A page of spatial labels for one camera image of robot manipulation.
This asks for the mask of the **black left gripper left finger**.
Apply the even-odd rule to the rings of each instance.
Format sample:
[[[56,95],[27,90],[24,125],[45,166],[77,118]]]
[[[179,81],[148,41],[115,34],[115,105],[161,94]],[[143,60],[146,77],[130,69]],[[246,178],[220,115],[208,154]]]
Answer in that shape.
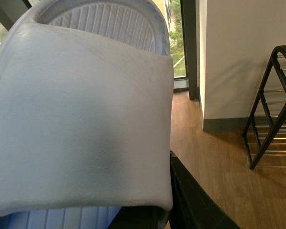
[[[155,206],[122,207],[108,229],[157,229],[158,218]]]

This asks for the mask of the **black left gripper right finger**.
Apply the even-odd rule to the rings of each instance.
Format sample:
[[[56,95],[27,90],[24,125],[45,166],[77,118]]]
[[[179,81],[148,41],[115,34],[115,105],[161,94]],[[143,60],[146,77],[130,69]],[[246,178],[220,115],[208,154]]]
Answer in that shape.
[[[204,191],[173,151],[170,151],[173,208],[172,229],[240,228]]]

